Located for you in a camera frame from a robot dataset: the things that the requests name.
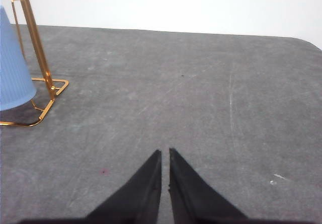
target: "gray table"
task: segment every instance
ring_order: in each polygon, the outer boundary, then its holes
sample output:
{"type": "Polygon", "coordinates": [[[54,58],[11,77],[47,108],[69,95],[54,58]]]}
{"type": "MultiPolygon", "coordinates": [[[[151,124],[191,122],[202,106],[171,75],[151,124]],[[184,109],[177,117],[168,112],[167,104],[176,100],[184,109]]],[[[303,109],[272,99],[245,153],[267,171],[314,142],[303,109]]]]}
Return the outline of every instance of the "gray table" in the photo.
{"type": "MultiPolygon", "coordinates": [[[[1,128],[2,223],[85,216],[157,148],[158,223],[173,223],[169,147],[250,217],[322,223],[321,50],[294,38],[39,30],[53,76],[70,85],[40,125],[1,128]]],[[[28,114],[30,104],[2,119],[28,114]]]]}

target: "white wall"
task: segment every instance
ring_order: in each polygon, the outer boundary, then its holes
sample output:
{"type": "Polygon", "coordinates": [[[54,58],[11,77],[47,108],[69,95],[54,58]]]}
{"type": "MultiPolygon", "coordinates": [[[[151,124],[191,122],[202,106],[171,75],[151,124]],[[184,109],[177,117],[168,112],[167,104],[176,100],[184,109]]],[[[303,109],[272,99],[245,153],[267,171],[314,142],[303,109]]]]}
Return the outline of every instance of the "white wall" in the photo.
{"type": "MultiPolygon", "coordinates": [[[[1,3],[13,22],[10,0],[1,3]]],[[[288,36],[307,40],[322,49],[322,0],[31,0],[31,3],[39,25],[288,36]]]]}

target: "gold wire frame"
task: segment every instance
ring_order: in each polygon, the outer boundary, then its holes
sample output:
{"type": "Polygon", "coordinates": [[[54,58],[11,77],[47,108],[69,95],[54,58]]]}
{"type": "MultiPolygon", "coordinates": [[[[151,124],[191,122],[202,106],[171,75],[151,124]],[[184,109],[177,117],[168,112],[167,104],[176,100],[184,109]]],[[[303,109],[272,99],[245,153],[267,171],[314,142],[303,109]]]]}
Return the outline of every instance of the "gold wire frame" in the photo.
{"type": "MultiPolygon", "coordinates": [[[[20,32],[17,14],[16,14],[15,1],[18,1],[18,0],[11,0],[11,4],[12,4],[14,16],[15,16],[15,21],[16,21],[16,26],[17,26],[17,34],[18,34],[18,38],[19,38],[21,51],[22,51],[23,56],[25,57],[21,32],[20,32]]],[[[45,56],[45,53],[44,53],[44,50],[43,50],[43,47],[41,44],[41,40],[39,37],[38,28],[36,25],[34,14],[32,12],[30,1],[29,0],[19,0],[19,1],[21,2],[21,6],[23,9],[25,18],[26,18],[31,41],[32,41],[32,44],[33,44],[33,47],[34,47],[34,50],[36,53],[37,61],[38,61],[39,67],[40,67],[42,75],[43,75],[43,78],[32,78],[32,80],[45,82],[50,100],[44,109],[36,107],[34,101],[31,100],[33,107],[36,110],[41,111],[41,114],[36,121],[34,121],[32,123],[18,123],[18,122],[0,121],[0,125],[31,127],[31,126],[35,126],[35,125],[39,124],[44,119],[44,117],[46,116],[46,114],[48,113],[50,108],[52,107],[53,103],[55,102],[56,97],[68,86],[69,82],[67,80],[62,80],[62,79],[52,79],[51,72],[49,70],[46,56],[45,56]],[[63,83],[63,86],[56,87],[53,84],[54,82],[61,82],[61,83],[63,83]]]]}

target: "white speck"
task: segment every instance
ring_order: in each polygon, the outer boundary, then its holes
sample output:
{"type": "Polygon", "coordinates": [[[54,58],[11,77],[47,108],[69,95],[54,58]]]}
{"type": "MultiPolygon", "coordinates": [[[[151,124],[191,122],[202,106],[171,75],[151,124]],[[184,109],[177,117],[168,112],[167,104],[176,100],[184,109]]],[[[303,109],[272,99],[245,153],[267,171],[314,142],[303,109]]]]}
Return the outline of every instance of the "white speck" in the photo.
{"type": "Polygon", "coordinates": [[[274,176],[276,176],[277,178],[281,178],[283,180],[286,180],[286,178],[284,178],[283,176],[279,175],[279,174],[274,174],[274,176]]]}

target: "gray felt surface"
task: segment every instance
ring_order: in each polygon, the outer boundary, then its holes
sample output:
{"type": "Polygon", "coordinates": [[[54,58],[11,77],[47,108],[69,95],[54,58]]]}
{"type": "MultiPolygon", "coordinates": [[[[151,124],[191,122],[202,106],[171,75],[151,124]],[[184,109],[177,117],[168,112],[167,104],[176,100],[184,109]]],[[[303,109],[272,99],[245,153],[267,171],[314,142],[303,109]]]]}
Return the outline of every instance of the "gray felt surface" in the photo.
{"type": "MultiPolygon", "coordinates": [[[[54,78],[70,85],[40,125],[1,128],[2,223],[85,216],[157,148],[158,223],[173,223],[169,147],[249,217],[322,223],[321,50],[293,38],[39,30],[54,78]]],[[[33,113],[28,103],[2,119],[33,113]]]]}

